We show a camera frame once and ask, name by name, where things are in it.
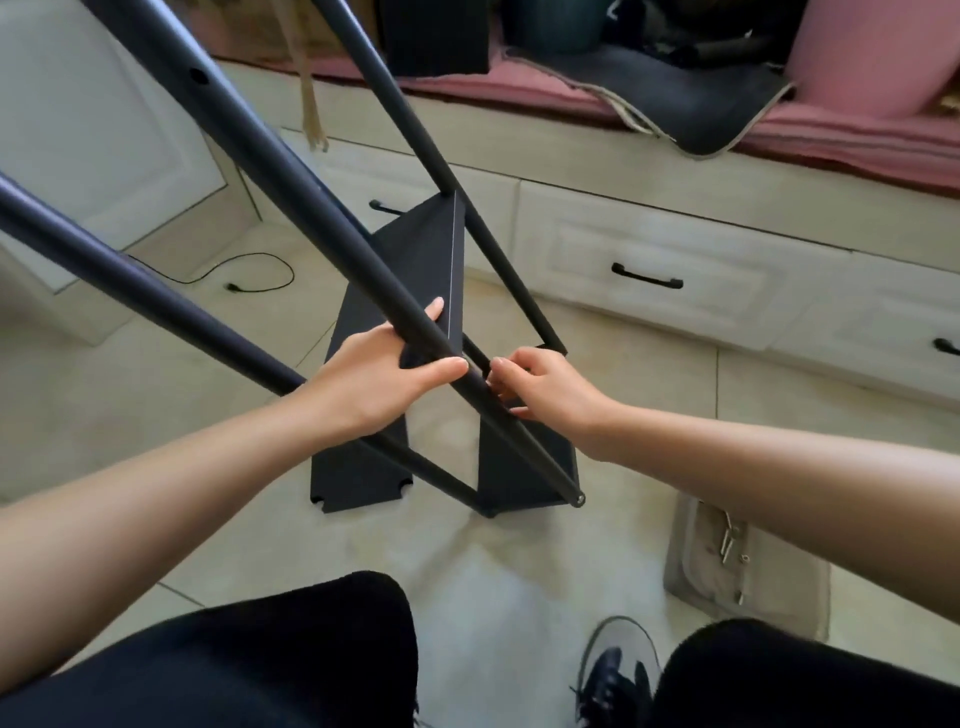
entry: black metal tube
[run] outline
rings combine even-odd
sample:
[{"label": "black metal tube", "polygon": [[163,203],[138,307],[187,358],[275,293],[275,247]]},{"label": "black metal tube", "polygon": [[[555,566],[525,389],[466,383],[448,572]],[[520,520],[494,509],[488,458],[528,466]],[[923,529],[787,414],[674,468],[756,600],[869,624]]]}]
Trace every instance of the black metal tube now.
[{"label": "black metal tube", "polygon": [[[303,384],[303,377],[286,364],[2,173],[0,230],[274,394],[289,394]],[[476,491],[422,455],[379,433],[361,442],[477,513],[491,515]]]},{"label": "black metal tube", "polygon": [[313,0],[317,10],[324,16],[333,33],[344,44],[349,56],[356,63],[370,90],[379,100],[383,108],[390,114],[394,124],[403,134],[407,144],[426,168],[434,183],[444,194],[454,190],[460,192],[467,202],[467,230],[473,236],[477,246],[483,251],[494,271],[503,280],[507,290],[514,296],[517,305],[526,314],[530,324],[543,339],[548,349],[566,354],[564,342],[550,326],[550,322],[540,310],[534,297],[530,295],[527,286],[514,270],[510,259],[497,245],[496,239],[487,223],[480,217],[476,207],[470,201],[464,188],[457,181],[450,165],[446,163],[440,150],[423,124],[410,108],[410,104],[403,96],[403,92],[396,84],[387,64],[380,58],[367,34],[364,32],[356,17],[350,11],[344,0]]},{"label": "black metal tube", "polygon": [[[440,328],[344,216],[317,178],[261,121],[162,0],[84,0],[108,30],[251,176],[344,276],[373,301],[397,333],[430,360],[459,355]],[[568,503],[580,488],[471,370],[453,388]]]},{"label": "black metal tube", "polygon": [[490,374],[490,360],[466,334],[464,334],[464,354],[470,358],[470,361],[480,367],[480,374],[486,379]]}]

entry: drawer handle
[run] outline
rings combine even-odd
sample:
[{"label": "drawer handle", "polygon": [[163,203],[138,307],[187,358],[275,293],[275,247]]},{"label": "drawer handle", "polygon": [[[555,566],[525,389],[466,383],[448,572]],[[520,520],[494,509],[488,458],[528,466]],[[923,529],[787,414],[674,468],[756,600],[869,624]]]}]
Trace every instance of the drawer handle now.
[{"label": "drawer handle", "polygon": [[661,285],[664,288],[673,288],[678,290],[684,287],[684,282],[680,279],[670,279],[670,280],[660,280],[660,279],[649,279],[646,276],[641,276],[638,273],[631,273],[626,268],[623,267],[623,263],[614,263],[610,269],[616,273],[618,276],[623,276],[624,278],[642,280],[645,283],[653,283],[654,285]]},{"label": "drawer handle", "polygon": [[934,339],[933,348],[938,352],[951,353],[954,356],[960,356],[960,349],[957,349],[956,345],[954,345],[949,339]]},{"label": "drawer handle", "polygon": [[391,215],[402,215],[403,210],[393,209],[392,207],[385,207],[383,203],[379,200],[370,200],[370,207],[375,209],[377,212],[389,212]]}]

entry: left hand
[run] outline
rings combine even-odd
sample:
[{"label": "left hand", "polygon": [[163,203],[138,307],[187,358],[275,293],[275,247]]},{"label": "left hand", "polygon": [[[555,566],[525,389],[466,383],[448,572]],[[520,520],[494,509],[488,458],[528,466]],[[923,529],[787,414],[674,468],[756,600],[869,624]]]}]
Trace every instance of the left hand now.
[{"label": "left hand", "polygon": [[[438,298],[426,307],[426,314],[436,321],[443,310],[444,300]],[[316,425],[324,447],[383,429],[422,395],[468,371],[469,364],[460,356],[400,369],[403,346],[389,323],[355,333],[288,396],[305,408],[304,415]]]}]

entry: forearm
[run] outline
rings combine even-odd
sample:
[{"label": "forearm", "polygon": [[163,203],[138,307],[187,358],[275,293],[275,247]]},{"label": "forearm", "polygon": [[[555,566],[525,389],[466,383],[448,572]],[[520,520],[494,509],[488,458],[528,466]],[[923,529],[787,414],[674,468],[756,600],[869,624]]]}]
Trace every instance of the forearm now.
[{"label": "forearm", "polygon": [[0,693],[76,653],[321,439],[280,400],[0,510]]},{"label": "forearm", "polygon": [[960,621],[960,457],[617,405],[585,447]]}]

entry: black cable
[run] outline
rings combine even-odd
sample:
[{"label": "black cable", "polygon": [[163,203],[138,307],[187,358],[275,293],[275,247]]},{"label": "black cable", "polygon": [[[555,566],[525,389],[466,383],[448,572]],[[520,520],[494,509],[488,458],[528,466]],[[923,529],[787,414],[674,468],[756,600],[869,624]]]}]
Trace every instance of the black cable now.
[{"label": "black cable", "polygon": [[290,279],[287,282],[285,282],[283,285],[275,285],[273,288],[241,288],[236,283],[225,283],[224,288],[226,288],[227,291],[233,291],[234,293],[266,293],[267,291],[278,291],[281,288],[286,288],[288,285],[294,282],[294,280],[297,279],[297,274],[296,272],[294,272],[294,267],[290,265],[290,263],[288,263],[286,260],[281,258],[279,255],[274,255],[273,253],[264,253],[262,251],[257,253],[241,253],[240,255],[232,255],[229,258],[225,258],[224,260],[221,260],[219,263],[213,266],[210,270],[208,270],[202,276],[200,276],[199,278],[195,278],[193,280],[177,280],[175,278],[168,276],[162,271],[158,271],[154,266],[150,265],[150,263],[145,263],[142,260],[140,260],[140,258],[138,257],[134,257],[133,255],[129,255],[129,254],[127,254],[127,257],[132,258],[133,260],[135,260],[145,268],[149,268],[150,270],[152,270],[154,273],[156,273],[158,276],[161,276],[162,278],[166,278],[167,280],[172,280],[174,283],[179,283],[180,285],[191,285],[193,283],[198,283],[201,280],[205,279],[207,276],[209,276],[211,273],[217,270],[217,268],[222,266],[224,263],[229,263],[232,260],[236,260],[238,257],[248,257],[250,255],[267,255],[269,257],[276,258],[287,267],[287,270],[290,271]]}]

